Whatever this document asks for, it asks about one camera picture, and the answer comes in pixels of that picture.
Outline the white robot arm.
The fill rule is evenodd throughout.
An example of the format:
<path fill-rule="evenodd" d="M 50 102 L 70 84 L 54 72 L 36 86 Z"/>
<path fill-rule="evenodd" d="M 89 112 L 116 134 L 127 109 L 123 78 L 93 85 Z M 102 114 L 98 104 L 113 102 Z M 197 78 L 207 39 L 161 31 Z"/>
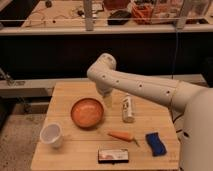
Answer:
<path fill-rule="evenodd" d="M 179 171 L 213 171 L 213 88 L 116 70 L 115 58 L 103 53 L 88 68 L 87 77 L 99 94 L 118 89 L 169 107 L 184 115 Z"/>

